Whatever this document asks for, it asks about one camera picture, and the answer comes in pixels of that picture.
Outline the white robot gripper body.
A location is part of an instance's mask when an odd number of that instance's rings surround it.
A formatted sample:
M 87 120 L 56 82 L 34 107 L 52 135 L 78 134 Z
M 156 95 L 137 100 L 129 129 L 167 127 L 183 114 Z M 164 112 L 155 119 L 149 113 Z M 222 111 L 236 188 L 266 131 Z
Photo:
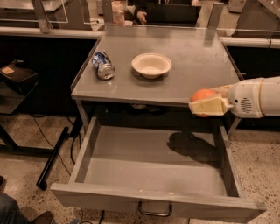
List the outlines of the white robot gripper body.
M 227 99 L 233 105 L 230 111 L 240 118 L 261 118 L 260 91 L 263 78 L 242 80 L 227 91 Z

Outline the background person's hand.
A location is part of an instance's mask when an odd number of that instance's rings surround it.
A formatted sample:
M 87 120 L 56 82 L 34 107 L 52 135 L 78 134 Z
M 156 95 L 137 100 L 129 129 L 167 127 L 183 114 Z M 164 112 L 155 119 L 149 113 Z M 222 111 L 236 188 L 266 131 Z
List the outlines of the background person's hand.
M 146 16 L 147 16 L 147 13 L 145 11 L 139 11 L 137 13 L 137 18 L 142 25 L 145 25 L 147 23 Z

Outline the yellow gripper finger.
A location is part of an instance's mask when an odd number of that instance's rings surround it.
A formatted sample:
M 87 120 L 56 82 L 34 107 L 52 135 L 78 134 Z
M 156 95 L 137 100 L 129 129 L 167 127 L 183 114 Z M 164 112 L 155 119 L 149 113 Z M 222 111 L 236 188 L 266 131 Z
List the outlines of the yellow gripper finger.
M 213 87 L 213 91 L 217 94 L 221 94 L 222 96 L 226 96 L 228 90 L 231 88 L 231 85 L 225 85 L 220 87 Z
M 214 95 L 202 100 L 192 101 L 189 108 L 197 116 L 223 116 L 234 105 L 220 95 Z

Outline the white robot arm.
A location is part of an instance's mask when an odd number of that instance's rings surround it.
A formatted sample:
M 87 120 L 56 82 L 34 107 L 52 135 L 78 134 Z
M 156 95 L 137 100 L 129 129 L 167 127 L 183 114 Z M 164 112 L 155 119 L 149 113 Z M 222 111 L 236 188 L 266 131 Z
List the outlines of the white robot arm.
M 240 118 L 280 116 L 280 77 L 241 80 L 211 88 L 212 95 L 189 102 L 197 116 L 223 116 L 228 111 Z

